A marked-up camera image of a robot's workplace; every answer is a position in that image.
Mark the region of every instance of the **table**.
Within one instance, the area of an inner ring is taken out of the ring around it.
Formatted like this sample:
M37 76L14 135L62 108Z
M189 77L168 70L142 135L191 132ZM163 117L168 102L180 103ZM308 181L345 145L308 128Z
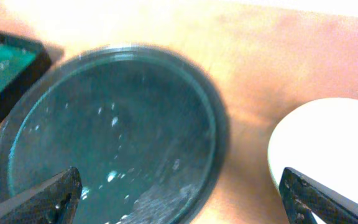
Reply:
M209 74L231 118L217 186L193 223L288 223L267 146L290 111L358 99L358 18L221 1L0 2L0 30L39 39L56 65L122 43L166 47Z

